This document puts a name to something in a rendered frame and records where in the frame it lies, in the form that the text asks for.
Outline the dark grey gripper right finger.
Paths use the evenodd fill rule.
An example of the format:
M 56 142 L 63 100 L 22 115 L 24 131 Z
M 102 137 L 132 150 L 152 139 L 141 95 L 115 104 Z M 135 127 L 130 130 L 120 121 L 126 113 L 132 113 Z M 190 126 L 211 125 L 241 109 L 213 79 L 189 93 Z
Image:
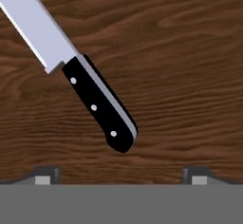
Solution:
M 243 182 L 239 182 L 229 178 L 219 177 L 212 170 L 203 166 L 184 167 L 182 172 L 182 183 L 187 185 L 243 185 Z

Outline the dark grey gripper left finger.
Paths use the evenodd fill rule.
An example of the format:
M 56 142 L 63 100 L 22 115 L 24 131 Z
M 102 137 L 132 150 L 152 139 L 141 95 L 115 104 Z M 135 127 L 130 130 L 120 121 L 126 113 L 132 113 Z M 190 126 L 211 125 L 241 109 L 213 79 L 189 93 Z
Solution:
M 0 180 L 1 185 L 56 185 L 60 183 L 61 169 L 58 166 L 39 166 L 24 177 Z

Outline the black-handled kitchen knife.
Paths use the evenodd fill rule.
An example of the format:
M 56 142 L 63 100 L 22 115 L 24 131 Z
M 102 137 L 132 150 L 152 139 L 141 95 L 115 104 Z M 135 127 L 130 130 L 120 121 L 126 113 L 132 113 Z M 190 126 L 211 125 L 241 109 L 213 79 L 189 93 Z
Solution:
M 44 66 L 60 67 L 87 110 L 101 127 L 106 142 L 125 153 L 138 135 L 131 115 L 87 55 L 67 38 L 40 0 L 0 0 L 0 9 Z

